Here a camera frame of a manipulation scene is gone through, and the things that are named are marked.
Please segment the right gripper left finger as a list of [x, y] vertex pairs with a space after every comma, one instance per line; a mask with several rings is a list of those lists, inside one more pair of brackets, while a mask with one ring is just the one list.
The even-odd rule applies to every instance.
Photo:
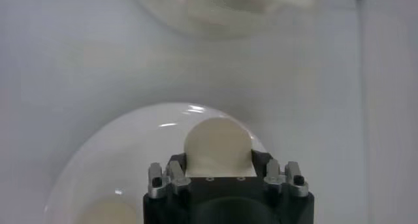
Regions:
[[159, 163], [152, 163], [148, 168], [148, 197], [151, 199], [165, 198], [169, 189], [175, 195], [188, 192], [191, 179], [185, 175], [187, 167], [186, 154], [173, 155], [165, 171]]

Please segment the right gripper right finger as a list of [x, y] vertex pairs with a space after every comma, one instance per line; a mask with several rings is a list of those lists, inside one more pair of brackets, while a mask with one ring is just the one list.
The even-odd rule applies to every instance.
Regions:
[[282, 172], [278, 160], [267, 152], [251, 151], [251, 161], [257, 177], [260, 177], [268, 189], [282, 193], [287, 186], [290, 195], [305, 198], [309, 195], [309, 185], [302, 175], [299, 164], [289, 161]]

